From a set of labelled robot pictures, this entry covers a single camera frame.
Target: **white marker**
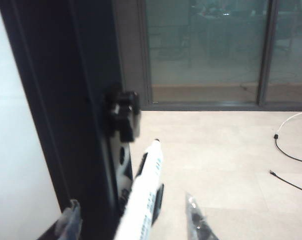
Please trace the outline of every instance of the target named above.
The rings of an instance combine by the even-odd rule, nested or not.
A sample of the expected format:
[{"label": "white marker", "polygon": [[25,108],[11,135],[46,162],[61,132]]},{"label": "white marker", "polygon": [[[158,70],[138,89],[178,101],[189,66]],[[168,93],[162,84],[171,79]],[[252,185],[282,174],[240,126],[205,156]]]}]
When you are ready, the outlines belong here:
[{"label": "white marker", "polygon": [[133,182],[114,240],[147,240],[149,237],[163,161],[161,144],[157,139],[146,149],[144,156],[145,162],[142,162],[142,169]]}]

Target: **black cable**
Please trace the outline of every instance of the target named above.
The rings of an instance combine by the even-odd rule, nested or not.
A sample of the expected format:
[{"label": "black cable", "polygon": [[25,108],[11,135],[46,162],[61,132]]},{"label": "black cable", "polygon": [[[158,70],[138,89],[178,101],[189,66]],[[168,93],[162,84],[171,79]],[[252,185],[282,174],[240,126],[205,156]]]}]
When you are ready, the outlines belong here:
[{"label": "black cable", "polygon": [[275,146],[278,148],[278,150],[280,150],[283,154],[285,154],[285,155],[288,156],[289,158],[292,158],[292,159],[294,159],[294,160],[296,160],[296,161],[302,162],[301,159],[298,159],[298,158],[296,158],[296,157],[293,157],[293,156],[291,156],[291,155],[288,155],[286,152],[284,152],[284,151],[277,145],[277,139],[278,139],[278,138],[279,138],[279,135],[278,135],[278,134],[275,134],[275,135],[274,135]]},{"label": "black cable", "polygon": [[272,170],[270,170],[270,174],[273,175],[273,176],[275,176],[275,177],[277,177],[278,179],[280,179],[280,180],[286,182],[287,184],[292,185],[293,187],[296,187],[296,188],[298,188],[299,190],[302,190],[302,188],[300,188],[299,186],[296,186],[296,185],[290,183],[289,181],[286,181],[286,180],[282,179],[281,177],[277,176],[276,173],[273,172]]}]

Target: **beige tile floor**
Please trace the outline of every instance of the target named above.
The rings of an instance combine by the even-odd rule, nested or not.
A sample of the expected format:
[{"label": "beige tile floor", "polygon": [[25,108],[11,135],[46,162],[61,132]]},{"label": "beige tile floor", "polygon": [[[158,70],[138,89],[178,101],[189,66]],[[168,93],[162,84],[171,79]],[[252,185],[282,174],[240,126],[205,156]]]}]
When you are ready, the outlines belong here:
[{"label": "beige tile floor", "polygon": [[[185,192],[192,194],[220,240],[302,240],[302,163],[274,146],[294,112],[144,111],[131,145],[136,172],[159,138],[164,153],[162,211],[151,240],[186,240]],[[280,132],[279,145],[302,158],[302,116]]]}]

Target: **metal window frame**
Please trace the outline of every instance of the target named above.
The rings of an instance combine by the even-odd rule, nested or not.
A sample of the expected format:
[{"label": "metal window frame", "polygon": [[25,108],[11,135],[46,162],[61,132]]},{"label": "metal window frame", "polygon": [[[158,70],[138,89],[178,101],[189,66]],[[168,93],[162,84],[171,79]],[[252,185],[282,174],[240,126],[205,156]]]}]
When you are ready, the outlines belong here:
[{"label": "metal window frame", "polygon": [[[146,12],[144,0],[128,0],[125,4],[121,0],[113,0],[115,14],[118,17],[116,25],[119,31],[119,51],[123,66],[124,77],[129,79],[126,88],[136,89],[142,96],[142,109],[146,111],[302,111],[302,102],[281,101],[268,102],[266,94],[272,63],[273,48],[275,44],[275,29],[279,9],[279,0],[268,1],[267,25],[265,29],[264,46],[262,52],[259,86],[255,102],[219,101],[166,101],[152,102],[151,73],[148,57],[148,40],[146,28]],[[142,70],[137,73],[134,65],[128,63],[142,63]]]}]

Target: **white wall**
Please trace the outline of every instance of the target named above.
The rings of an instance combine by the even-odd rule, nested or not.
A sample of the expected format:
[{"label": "white wall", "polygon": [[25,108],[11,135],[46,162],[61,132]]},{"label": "white wall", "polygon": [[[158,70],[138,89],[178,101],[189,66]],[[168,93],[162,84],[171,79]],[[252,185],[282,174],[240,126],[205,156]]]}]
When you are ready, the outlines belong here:
[{"label": "white wall", "polygon": [[0,240],[34,240],[59,214],[0,16]]}]

